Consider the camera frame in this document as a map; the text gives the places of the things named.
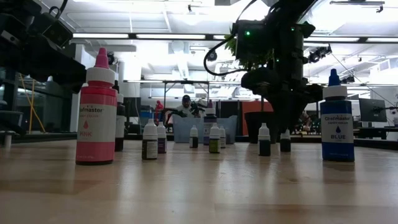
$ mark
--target wooden table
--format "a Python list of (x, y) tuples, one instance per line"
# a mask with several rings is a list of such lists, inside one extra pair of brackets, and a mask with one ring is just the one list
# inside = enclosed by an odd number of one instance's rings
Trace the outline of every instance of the wooden table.
[(76, 166), (75, 141), (15, 144), (0, 153), (0, 223), (397, 223), (398, 154), (356, 148), (323, 162), (319, 144), (257, 156), (169, 142), (141, 161), (141, 142), (106, 166)]

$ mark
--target pink cap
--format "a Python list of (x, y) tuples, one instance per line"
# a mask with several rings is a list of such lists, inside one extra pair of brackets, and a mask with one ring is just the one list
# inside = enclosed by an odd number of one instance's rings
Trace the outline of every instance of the pink cap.
[(96, 68), (109, 68), (108, 56), (106, 56), (106, 49), (104, 47), (101, 47), (99, 49), (97, 59), (95, 61), (95, 67)]

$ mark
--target blue cap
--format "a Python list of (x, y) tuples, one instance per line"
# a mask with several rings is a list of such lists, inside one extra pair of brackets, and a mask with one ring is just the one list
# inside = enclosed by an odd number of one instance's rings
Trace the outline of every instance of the blue cap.
[(332, 69), (329, 76), (329, 86), (340, 85), (340, 77), (337, 75), (337, 70)]

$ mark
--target ceiling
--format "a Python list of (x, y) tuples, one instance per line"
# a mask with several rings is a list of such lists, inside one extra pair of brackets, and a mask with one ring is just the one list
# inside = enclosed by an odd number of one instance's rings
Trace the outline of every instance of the ceiling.
[[(227, 34), (250, 0), (231, 1), (230, 6), (215, 6), (216, 0), (200, 1), (129, 1), (118, 0), (69, 0), (62, 14), (64, 23), (74, 32), (145, 32), (145, 33), (192, 33)], [(398, 1), (384, 0), (384, 10), (376, 13), (378, 6), (337, 6), (330, 0), (319, 0), (306, 14), (303, 21), (309, 21), (317, 29), (318, 35), (398, 35)], [(243, 19), (261, 19), (268, 6), (258, 0), (242, 16)], [(60, 6), (62, 0), (42, 0), (44, 6)], [(178, 70), (181, 57), (170, 52), (171, 41), (154, 40), (92, 40), (86, 45), (135, 45), (135, 54), (142, 63), (142, 73), (170, 74)], [(204, 70), (205, 52), (192, 54), (190, 46), (213, 47), (214, 41), (186, 41), (185, 59), (189, 70)], [(369, 69), (388, 58), (398, 57), (398, 46), (391, 44), (331, 44), (336, 58), (359, 77), (369, 75)], [(217, 62), (210, 64), (215, 69), (217, 63), (233, 60), (228, 51), (220, 47)], [(304, 75), (311, 81), (326, 80), (330, 69), (337, 69), (344, 75), (346, 68), (329, 55), (315, 64), (305, 66)]]

